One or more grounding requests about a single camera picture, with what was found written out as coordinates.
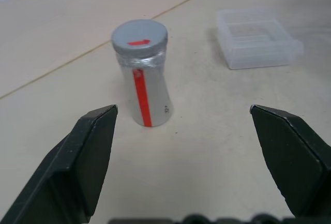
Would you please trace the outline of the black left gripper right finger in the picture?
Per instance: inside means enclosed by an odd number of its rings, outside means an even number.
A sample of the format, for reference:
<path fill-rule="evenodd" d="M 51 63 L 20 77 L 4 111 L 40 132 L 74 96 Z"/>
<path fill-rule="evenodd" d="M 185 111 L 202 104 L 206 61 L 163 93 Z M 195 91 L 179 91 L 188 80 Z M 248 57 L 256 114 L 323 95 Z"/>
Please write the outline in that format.
<path fill-rule="evenodd" d="M 299 116 L 250 108 L 264 160 L 296 217 L 331 217 L 331 146 Z"/>

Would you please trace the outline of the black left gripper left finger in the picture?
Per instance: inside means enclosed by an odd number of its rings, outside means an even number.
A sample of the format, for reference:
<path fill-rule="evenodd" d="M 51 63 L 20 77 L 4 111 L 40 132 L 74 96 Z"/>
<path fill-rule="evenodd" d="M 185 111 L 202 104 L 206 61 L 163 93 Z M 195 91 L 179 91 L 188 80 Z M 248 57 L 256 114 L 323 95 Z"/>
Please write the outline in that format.
<path fill-rule="evenodd" d="M 0 224 L 87 224 L 108 170 L 118 108 L 79 118 L 52 148 Z"/>

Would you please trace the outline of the clear plastic box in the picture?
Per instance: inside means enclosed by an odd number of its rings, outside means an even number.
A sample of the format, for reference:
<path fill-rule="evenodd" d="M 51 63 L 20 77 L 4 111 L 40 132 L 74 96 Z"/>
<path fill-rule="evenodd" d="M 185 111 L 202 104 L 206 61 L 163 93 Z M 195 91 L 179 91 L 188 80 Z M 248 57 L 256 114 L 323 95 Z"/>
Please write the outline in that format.
<path fill-rule="evenodd" d="M 280 22 L 263 9 L 223 9 L 217 12 L 217 37 L 230 69 L 292 64 L 304 52 Z"/>

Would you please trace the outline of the grey vial with red stripe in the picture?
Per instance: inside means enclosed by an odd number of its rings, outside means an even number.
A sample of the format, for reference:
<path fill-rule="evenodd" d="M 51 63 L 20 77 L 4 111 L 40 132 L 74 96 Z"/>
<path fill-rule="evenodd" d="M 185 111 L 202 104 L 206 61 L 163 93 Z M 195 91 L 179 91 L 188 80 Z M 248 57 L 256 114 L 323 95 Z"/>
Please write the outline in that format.
<path fill-rule="evenodd" d="M 167 122 L 173 105 L 164 77 L 166 51 L 138 58 L 116 54 L 127 89 L 132 118 L 145 127 Z"/>

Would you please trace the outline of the grey jar lid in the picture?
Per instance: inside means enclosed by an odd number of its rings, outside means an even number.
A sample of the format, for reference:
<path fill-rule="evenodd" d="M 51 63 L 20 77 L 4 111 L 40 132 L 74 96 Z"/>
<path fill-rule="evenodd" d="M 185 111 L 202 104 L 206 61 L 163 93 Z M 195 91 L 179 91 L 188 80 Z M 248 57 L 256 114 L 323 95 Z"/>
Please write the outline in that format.
<path fill-rule="evenodd" d="M 119 55 L 149 57 L 166 49 L 168 31 L 154 20 L 131 20 L 114 30 L 111 42 Z"/>

